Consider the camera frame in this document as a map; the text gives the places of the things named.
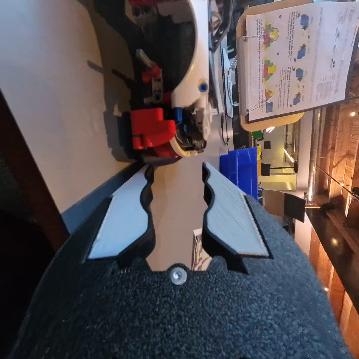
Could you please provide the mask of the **blue plastic bin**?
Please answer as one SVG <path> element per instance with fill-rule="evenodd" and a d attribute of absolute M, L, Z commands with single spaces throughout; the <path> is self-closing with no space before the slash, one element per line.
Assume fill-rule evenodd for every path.
<path fill-rule="evenodd" d="M 219 171 L 245 194 L 258 200 L 257 148 L 229 151 L 219 157 Z"/>

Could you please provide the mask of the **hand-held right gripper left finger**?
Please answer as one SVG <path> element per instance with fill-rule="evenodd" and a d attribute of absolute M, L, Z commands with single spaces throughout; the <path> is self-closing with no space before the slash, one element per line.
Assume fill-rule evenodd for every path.
<path fill-rule="evenodd" d="M 115 258 L 120 268 L 146 259 L 155 248 L 150 205 L 154 168 L 145 165 L 110 196 L 110 204 L 89 249 L 87 260 Z"/>

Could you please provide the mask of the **holographic sticker sheet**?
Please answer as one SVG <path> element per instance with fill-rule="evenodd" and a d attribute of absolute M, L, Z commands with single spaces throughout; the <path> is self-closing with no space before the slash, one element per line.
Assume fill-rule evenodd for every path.
<path fill-rule="evenodd" d="M 211 261 L 211 256 L 207 254 L 202 245 L 202 228 L 193 231 L 192 241 L 192 271 L 206 271 Z"/>

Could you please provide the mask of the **silver monitor stand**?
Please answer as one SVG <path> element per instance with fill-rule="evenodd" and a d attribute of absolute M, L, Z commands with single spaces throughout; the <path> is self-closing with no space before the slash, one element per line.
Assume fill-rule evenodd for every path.
<path fill-rule="evenodd" d="M 221 67 L 222 67 L 222 82 L 224 95 L 224 110 L 229 118 L 233 118 L 234 104 L 238 101 L 233 100 L 233 85 L 236 85 L 237 58 L 236 56 L 231 61 L 228 57 L 227 50 L 221 48 Z"/>

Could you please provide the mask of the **white brick race car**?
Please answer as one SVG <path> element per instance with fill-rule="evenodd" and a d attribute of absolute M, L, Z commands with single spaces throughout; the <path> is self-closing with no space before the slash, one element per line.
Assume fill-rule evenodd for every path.
<path fill-rule="evenodd" d="M 218 110 L 211 1 L 103 1 L 96 5 L 125 40 L 135 79 L 132 148 L 165 162 L 204 152 Z"/>

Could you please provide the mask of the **instruction sheet on wooden board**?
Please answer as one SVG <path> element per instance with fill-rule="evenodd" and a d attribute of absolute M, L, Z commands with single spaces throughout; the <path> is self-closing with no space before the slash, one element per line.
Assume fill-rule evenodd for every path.
<path fill-rule="evenodd" d="M 236 27 L 240 125 L 297 122 L 354 99 L 358 1 L 277 1 L 251 7 Z"/>

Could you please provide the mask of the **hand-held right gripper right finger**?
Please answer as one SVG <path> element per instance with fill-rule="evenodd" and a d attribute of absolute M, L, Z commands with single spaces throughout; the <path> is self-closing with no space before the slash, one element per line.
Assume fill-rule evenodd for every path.
<path fill-rule="evenodd" d="M 229 271 L 249 274 L 244 259 L 269 259 L 271 252 L 258 226 L 247 195 L 208 162 L 202 163 L 204 201 L 201 243 L 214 261 Z"/>

